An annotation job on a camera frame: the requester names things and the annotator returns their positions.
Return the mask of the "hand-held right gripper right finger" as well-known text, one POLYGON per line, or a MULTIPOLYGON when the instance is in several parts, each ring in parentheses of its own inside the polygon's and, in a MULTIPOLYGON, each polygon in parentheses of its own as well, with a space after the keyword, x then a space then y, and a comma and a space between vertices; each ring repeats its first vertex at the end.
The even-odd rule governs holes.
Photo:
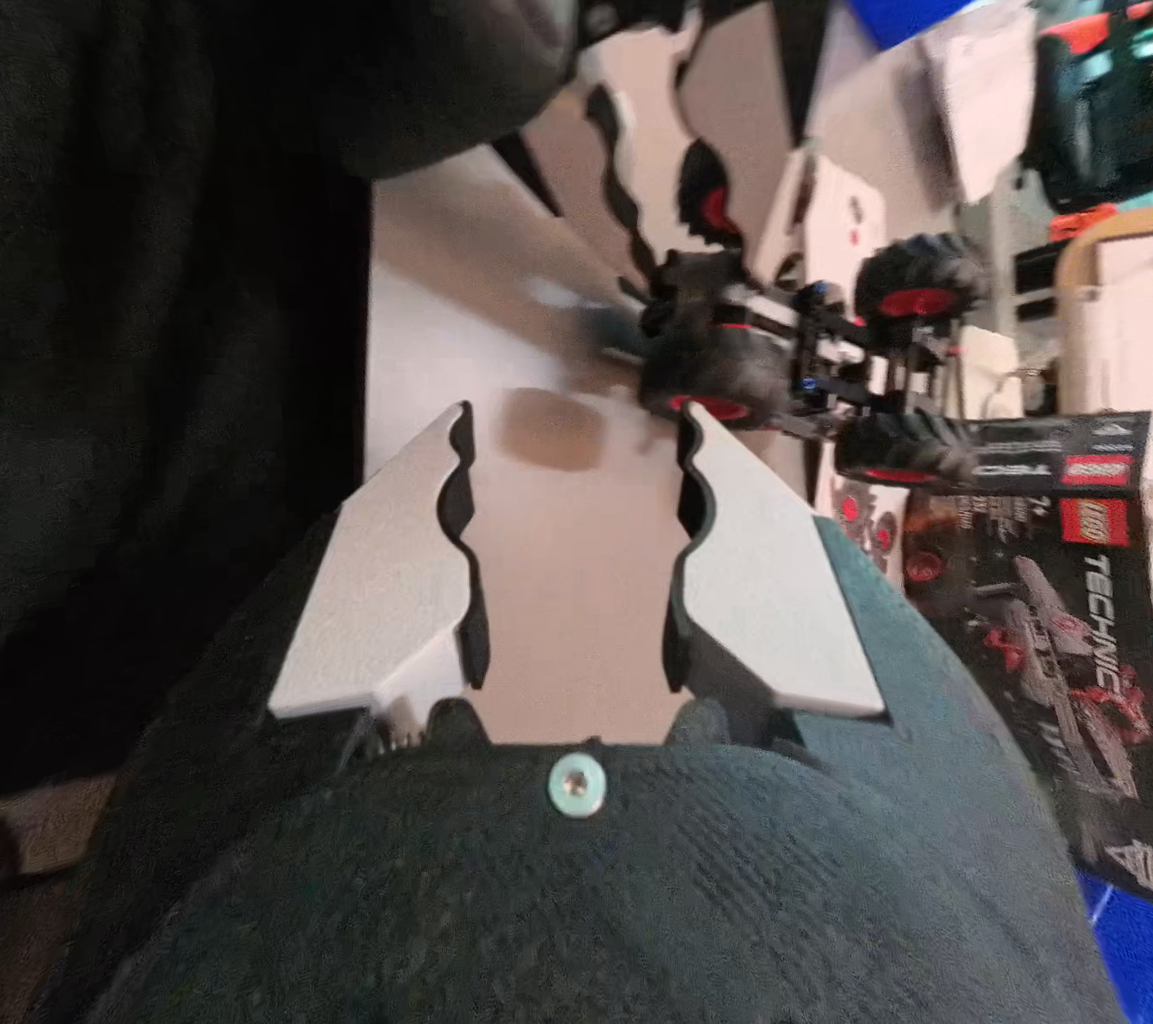
POLYGON ((698 401, 678 416, 684 547, 671 570, 663 672, 732 720, 886 717, 819 518, 698 401))

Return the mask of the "black toy set box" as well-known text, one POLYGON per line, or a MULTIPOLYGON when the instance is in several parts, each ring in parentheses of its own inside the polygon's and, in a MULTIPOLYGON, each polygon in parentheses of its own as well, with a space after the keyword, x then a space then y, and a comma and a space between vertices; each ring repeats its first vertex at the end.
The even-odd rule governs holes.
POLYGON ((1048 786, 1073 860, 1150 901, 1151 414, 971 432, 967 484, 911 490, 905 593, 1048 786))

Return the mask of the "grey desk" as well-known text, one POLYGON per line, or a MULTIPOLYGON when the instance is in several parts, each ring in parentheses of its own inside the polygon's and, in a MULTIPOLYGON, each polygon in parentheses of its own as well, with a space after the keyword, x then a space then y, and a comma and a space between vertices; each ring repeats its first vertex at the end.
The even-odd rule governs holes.
MULTIPOLYGON (((877 52, 834 0, 808 125, 886 196, 889 238, 954 223, 948 146, 919 43, 877 52)), ((492 663, 474 706, 500 743, 657 743, 683 697, 661 638, 676 429, 635 401, 586 308, 617 284, 490 148, 374 187, 366 473, 469 400, 492 663)))

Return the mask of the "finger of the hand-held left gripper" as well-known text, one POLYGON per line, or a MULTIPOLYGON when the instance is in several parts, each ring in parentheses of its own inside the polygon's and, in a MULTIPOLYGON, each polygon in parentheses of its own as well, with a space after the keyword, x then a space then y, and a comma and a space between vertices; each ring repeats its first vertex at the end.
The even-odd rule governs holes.
POLYGON ((708 250, 685 204, 698 135, 680 92, 702 24, 687 5, 675 28, 641 24, 589 46, 522 131, 550 208, 630 304, 661 292, 669 253, 708 250))
POLYGON ((691 135, 677 208, 698 238, 760 253, 796 176, 797 134, 771 0, 706 28, 678 89, 691 135))

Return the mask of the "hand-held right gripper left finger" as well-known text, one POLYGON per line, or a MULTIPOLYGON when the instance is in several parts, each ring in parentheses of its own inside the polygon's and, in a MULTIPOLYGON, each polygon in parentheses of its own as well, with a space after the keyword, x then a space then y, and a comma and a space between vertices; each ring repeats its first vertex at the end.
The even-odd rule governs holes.
POLYGON ((455 402, 345 500, 267 697, 278 720, 425 723, 481 688, 491 640, 476 555, 473 409, 455 402))

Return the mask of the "person's black clothing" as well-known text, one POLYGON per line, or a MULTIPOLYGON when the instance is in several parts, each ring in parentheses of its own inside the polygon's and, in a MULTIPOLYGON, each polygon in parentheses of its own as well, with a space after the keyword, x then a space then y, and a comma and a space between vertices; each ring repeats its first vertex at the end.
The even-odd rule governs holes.
POLYGON ((370 187, 572 0, 2 0, 2 793, 110 771, 361 466, 370 187))

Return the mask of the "black red toy monster truck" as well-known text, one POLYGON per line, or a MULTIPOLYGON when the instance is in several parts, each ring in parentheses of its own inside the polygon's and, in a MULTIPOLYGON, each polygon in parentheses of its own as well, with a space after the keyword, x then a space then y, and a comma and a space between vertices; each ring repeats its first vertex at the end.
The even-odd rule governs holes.
POLYGON ((638 398, 678 417, 696 404, 731 430, 823 441, 847 479, 963 490, 978 481, 972 426, 945 415, 960 330, 987 298, 986 268, 952 233, 866 253, 857 185, 844 199, 849 246, 864 258, 850 291, 828 279, 758 280, 728 212, 719 155, 693 142, 679 174, 678 223, 717 253, 666 253, 645 270, 647 339, 638 398))

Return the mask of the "white instruction booklet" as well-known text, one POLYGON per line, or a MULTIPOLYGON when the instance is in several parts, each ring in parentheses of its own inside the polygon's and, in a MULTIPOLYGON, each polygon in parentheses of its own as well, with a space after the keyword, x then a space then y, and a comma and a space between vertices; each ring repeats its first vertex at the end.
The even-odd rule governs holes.
MULTIPOLYGON (((794 292, 828 283, 834 308, 857 325, 853 289, 862 261, 886 244, 886 199, 873 186, 811 148, 787 156, 766 228, 748 266, 759 283, 794 292)), ((900 589, 903 514, 909 494, 849 480, 834 467, 832 444, 808 443, 814 510, 900 589)))

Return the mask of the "white paper bag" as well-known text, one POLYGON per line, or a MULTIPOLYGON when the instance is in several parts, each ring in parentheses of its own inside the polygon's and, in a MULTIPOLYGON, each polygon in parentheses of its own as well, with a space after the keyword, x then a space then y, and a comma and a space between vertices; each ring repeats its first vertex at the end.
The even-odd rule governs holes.
POLYGON ((1037 12, 993 2, 918 37, 960 204, 987 197, 1022 158, 1035 91, 1037 12))

